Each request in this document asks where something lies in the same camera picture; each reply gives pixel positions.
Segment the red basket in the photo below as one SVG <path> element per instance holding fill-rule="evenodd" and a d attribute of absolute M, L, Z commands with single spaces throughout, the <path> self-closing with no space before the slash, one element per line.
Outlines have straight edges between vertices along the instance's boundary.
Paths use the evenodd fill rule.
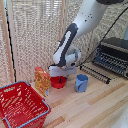
<path fill-rule="evenodd" d="M 6 128 L 42 128 L 50 107 L 24 81 L 0 88 L 0 117 Z"/>

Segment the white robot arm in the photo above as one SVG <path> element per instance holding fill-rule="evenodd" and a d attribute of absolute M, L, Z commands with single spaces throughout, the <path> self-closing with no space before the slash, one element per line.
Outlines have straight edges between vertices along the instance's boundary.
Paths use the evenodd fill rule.
<path fill-rule="evenodd" d="M 75 63 L 80 60 L 81 51 L 71 46 L 71 43 L 94 30 L 109 5 L 126 2 L 128 0 L 83 0 L 76 18 L 67 28 L 53 55 L 55 65 L 49 67 L 50 75 L 54 77 L 76 73 Z"/>

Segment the wooden table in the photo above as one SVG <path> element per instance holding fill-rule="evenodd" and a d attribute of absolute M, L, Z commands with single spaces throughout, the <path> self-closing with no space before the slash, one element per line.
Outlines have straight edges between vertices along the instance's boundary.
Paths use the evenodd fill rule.
<path fill-rule="evenodd" d="M 83 93 L 74 89 L 77 74 L 89 76 L 87 90 Z M 127 79 L 118 77 L 107 85 L 83 71 L 78 70 L 77 74 L 70 75 L 62 89 L 50 87 L 45 100 L 51 113 L 44 128 L 110 128 L 122 113 L 128 102 Z"/>

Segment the blue cup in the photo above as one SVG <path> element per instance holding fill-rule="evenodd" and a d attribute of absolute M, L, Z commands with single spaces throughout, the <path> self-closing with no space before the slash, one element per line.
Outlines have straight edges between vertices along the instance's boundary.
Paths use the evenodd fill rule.
<path fill-rule="evenodd" d="M 79 74 L 76 77 L 75 90 L 77 92 L 85 92 L 88 84 L 88 76 Z"/>

